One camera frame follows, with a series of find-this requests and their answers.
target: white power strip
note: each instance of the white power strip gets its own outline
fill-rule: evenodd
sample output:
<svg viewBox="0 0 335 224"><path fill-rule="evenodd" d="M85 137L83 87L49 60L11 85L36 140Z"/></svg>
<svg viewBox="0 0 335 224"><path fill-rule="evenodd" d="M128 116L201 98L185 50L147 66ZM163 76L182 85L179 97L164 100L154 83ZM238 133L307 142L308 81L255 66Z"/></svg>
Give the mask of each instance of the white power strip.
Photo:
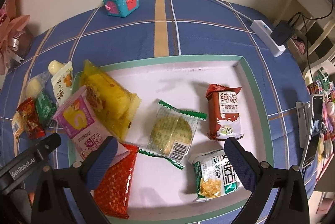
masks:
<svg viewBox="0 0 335 224"><path fill-rule="evenodd" d="M286 48L284 45L277 45L271 38L270 34L272 33L272 30L262 20L253 21L250 27L275 57L278 57L285 51Z"/></svg>

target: snack package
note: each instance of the snack package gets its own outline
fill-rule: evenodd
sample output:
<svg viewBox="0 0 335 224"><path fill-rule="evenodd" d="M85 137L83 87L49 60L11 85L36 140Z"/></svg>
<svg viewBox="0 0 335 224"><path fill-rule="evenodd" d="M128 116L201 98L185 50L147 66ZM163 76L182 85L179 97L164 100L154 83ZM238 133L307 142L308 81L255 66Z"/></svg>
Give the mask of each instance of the snack package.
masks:
<svg viewBox="0 0 335 224"><path fill-rule="evenodd" d="M31 97L36 99L40 92L44 89L49 78L50 73L46 71L30 79L24 88L23 98L27 99Z"/></svg>
<svg viewBox="0 0 335 224"><path fill-rule="evenodd" d="M125 140L141 102L107 73L85 60L80 85L88 89L88 102L102 124L120 140Z"/></svg>
<svg viewBox="0 0 335 224"><path fill-rule="evenodd" d="M73 88L72 62L61 67L51 79L57 105L62 105L72 94Z"/></svg>
<svg viewBox="0 0 335 224"><path fill-rule="evenodd" d="M321 86L325 91L325 94L329 95L330 94L329 75L323 67L317 70L316 79L320 80Z"/></svg>
<svg viewBox="0 0 335 224"><path fill-rule="evenodd" d="M330 86L330 98L331 98L331 101L334 103L335 102L335 86L334 86L334 82L330 82L329 83L329 86Z"/></svg>
<svg viewBox="0 0 335 224"><path fill-rule="evenodd" d="M65 64L62 64L58 61L51 61L48 65L48 71L52 76L56 75L59 70L64 67Z"/></svg>
<svg viewBox="0 0 335 224"><path fill-rule="evenodd" d="M95 116L87 101L87 93L86 86L80 87L58 108L53 117L75 143L83 160L111 135Z"/></svg>
<svg viewBox="0 0 335 224"><path fill-rule="evenodd" d="M16 109L24 121L24 127L29 139L33 140L45 136L45 132L39 122L39 117L35 110L34 100L29 97L23 101Z"/></svg>
<svg viewBox="0 0 335 224"><path fill-rule="evenodd" d="M229 137L236 139L243 137L237 100L237 94L241 88L209 85L206 98L208 99L210 139L225 140Z"/></svg>
<svg viewBox="0 0 335 224"><path fill-rule="evenodd" d="M16 141L19 141L21 134L24 132L24 121L21 115L16 111L12 119L12 129Z"/></svg>
<svg viewBox="0 0 335 224"><path fill-rule="evenodd" d="M147 149L180 163L188 153L198 122L206 120L207 115L174 108L163 100L158 104Z"/></svg>
<svg viewBox="0 0 335 224"><path fill-rule="evenodd" d="M314 81L313 83L309 84L307 86L309 93L312 94L324 94L322 85L321 85L321 81L319 79L317 79L316 81Z"/></svg>
<svg viewBox="0 0 335 224"><path fill-rule="evenodd" d="M189 162L193 165L197 183L195 202L218 198L242 187L224 149L191 155Z"/></svg>
<svg viewBox="0 0 335 224"><path fill-rule="evenodd" d="M36 112L39 116L39 121L43 128L50 126L52 117L55 114L57 108L51 98L43 91L40 92L35 101Z"/></svg>
<svg viewBox="0 0 335 224"><path fill-rule="evenodd" d="M94 200L105 215L128 219L129 193L138 147L122 145L130 154L107 170L98 188L94 190Z"/></svg>

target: phone holder stand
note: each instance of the phone holder stand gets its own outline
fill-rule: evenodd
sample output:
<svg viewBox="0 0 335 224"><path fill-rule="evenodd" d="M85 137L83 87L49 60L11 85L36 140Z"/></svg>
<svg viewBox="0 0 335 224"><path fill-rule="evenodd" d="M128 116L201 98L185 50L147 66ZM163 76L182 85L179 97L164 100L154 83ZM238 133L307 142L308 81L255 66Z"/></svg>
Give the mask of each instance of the phone holder stand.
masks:
<svg viewBox="0 0 335 224"><path fill-rule="evenodd" d="M306 146L306 139L309 138L309 129L312 120L312 108L310 103L296 102L296 113L299 125L299 145L301 148Z"/></svg>

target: green snack package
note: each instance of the green snack package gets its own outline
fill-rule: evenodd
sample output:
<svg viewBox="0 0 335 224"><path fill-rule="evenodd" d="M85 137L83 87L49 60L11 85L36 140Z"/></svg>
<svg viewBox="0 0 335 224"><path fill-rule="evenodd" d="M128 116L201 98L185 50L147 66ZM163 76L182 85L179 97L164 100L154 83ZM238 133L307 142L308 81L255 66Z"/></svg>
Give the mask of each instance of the green snack package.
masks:
<svg viewBox="0 0 335 224"><path fill-rule="evenodd" d="M197 183L195 202L218 198L242 187L223 149L191 155L189 162L193 165Z"/></svg>
<svg viewBox="0 0 335 224"><path fill-rule="evenodd" d="M329 75L327 74L326 70L321 67L317 71L317 78L321 81L321 86L323 90L326 92L327 95L330 94L330 80Z"/></svg>
<svg viewBox="0 0 335 224"><path fill-rule="evenodd" d="M152 157L164 157L176 167L188 153L198 123L206 120L205 113L180 110L160 100L155 125L146 148L139 152Z"/></svg>
<svg viewBox="0 0 335 224"><path fill-rule="evenodd" d="M39 93L35 101L35 109L39 116L41 126L43 128L49 127L57 108L56 104L54 104L51 98L43 91Z"/></svg>

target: pink snack package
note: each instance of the pink snack package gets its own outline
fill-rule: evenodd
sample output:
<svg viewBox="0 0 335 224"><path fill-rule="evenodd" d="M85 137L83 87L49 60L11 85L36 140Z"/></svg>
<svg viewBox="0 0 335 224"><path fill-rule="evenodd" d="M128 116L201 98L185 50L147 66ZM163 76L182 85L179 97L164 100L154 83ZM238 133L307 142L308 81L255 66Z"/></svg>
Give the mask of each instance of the pink snack package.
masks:
<svg viewBox="0 0 335 224"><path fill-rule="evenodd" d="M76 149L83 160L86 159L90 152L97 150L107 136L111 136L95 116L92 107L86 99L86 95L87 88L84 85L58 108L53 117L75 143ZM128 154L129 151L119 143L118 152L111 166Z"/></svg>

